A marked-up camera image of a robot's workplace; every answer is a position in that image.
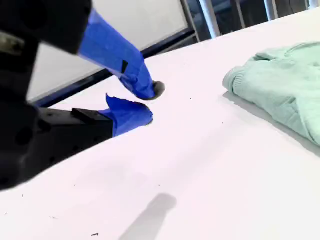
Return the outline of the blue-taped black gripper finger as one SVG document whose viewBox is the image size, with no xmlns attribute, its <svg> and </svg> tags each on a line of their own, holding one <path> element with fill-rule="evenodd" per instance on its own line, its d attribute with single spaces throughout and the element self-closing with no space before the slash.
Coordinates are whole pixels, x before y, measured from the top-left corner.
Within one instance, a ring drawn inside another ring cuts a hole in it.
<svg viewBox="0 0 320 240">
<path fill-rule="evenodd" d="M 25 0 L 23 24 L 37 44 L 79 55 L 115 75 L 141 100 L 165 90 L 153 81 L 141 52 L 107 23 L 90 0 Z"/>
<path fill-rule="evenodd" d="M 144 104 L 105 97 L 108 109 L 71 111 L 41 108 L 37 124 L 37 165 L 52 166 L 97 144 L 153 121 Z"/>
</svg>

